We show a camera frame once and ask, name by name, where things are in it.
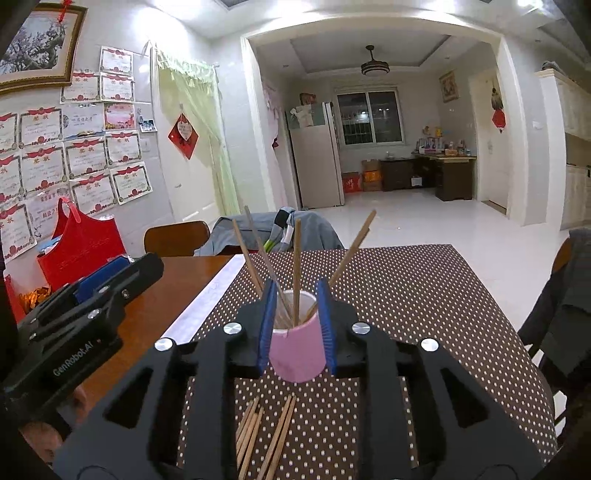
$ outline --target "pink cup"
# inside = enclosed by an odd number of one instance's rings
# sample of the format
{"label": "pink cup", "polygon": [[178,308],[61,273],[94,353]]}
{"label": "pink cup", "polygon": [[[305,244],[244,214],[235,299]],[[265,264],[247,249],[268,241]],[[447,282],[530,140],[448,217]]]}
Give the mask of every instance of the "pink cup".
{"label": "pink cup", "polygon": [[[293,291],[286,290],[285,296],[291,303]],[[300,292],[300,321],[304,320],[315,301],[311,293]],[[279,298],[277,310],[285,311]],[[288,330],[274,329],[269,360],[275,373],[287,382],[307,382],[320,375],[326,366],[326,358],[318,311],[303,325]]]}

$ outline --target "light green curtain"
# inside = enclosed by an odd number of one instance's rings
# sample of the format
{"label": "light green curtain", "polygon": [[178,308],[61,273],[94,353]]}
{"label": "light green curtain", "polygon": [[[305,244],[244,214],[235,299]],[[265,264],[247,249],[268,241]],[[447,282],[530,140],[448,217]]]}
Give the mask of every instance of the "light green curtain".
{"label": "light green curtain", "polygon": [[156,50],[160,103],[164,115],[174,123],[183,113],[195,125],[201,123],[206,134],[212,155],[213,186],[217,207],[222,215],[238,215],[238,195],[230,167],[230,159],[223,132],[220,131],[218,115],[217,76],[213,66],[195,60],[179,60],[160,49]]}

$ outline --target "picture frame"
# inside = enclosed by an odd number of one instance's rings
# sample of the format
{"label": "picture frame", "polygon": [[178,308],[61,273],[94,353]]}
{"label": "picture frame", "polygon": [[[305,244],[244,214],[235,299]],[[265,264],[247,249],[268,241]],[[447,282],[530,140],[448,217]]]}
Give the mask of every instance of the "picture frame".
{"label": "picture frame", "polygon": [[439,84],[441,85],[443,103],[460,98],[460,92],[457,89],[456,74],[453,70],[439,77]]}
{"label": "picture frame", "polygon": [[59,23],[62,9],[60,4],[40,3],[25,20],[0,59],[0,95],[71,85],[74,54],[87,8],[70,5]]}

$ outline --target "brown tablecloth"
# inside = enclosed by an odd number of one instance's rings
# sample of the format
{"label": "brown tablecloth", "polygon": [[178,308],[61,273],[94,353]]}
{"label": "brown tablecloth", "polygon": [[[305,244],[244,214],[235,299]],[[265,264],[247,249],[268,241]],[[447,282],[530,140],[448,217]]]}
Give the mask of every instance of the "brown tablecloth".
{"label": "brown tablecloth", "polygon": [[[317,280],[330,277],[344,254],[337,250],[304,252],[302,289],[314,292]],[[293,254],[270,257],[282,287],[291,288]],[[254,255],[253,261],[265,277],[262,259]],[[530,357],[492,296],[451,245],[361,249],[333,295],[354,305],[361,321],[388,332],[393,339],[409,343],[426,336],[437,339],[504,407],[544,461],[552,458],[556,452],[553,417]],[[232,321],[240,305],[255,299],[243,267],[195,339]],[[310,382],[290,384],[276,376],[271,366],[257,381],[236,382],[237,420],[258,395],[265,410],[248,477],[256,478],[291,393],[298,403],[276,478],[354,480],[357,380],[337,380],[325,370]],[[184,442],[179,449],[182,464]]]}

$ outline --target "gray jacket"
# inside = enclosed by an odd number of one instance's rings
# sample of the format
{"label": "gray jacket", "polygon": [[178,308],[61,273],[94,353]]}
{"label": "gray jacket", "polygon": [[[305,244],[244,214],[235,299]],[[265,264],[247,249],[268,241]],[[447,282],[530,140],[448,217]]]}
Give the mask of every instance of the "gray jacket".
{"label": "gray jacket", "polygon": [[[282,229],[274,225],[276,214],[276,212],[252,214],[255,227],[261,236],[263,244],[271,238],[271,235],[277,236],[278,239],[281,237]],[[254,234],[248,225],[246,216],[238,215],[220,217],[213,227],[209,240],[201,248],[195,250],[195,256],[218,255],[228,245],[234,247],[239,246],[232,226],[232,219],[234,218],[238,223],[238,228],[240,229],[246,248],[249,250],[258,250]],[[301,220],[302,250],[338,250],[344,248],[332,225],[317,213],[292,211],[287,223],[293,227],[297,219]],[[289,243],[279,242],[271,251],[284,251],[292,248],[292,245],[293,241],[291,239]]]}

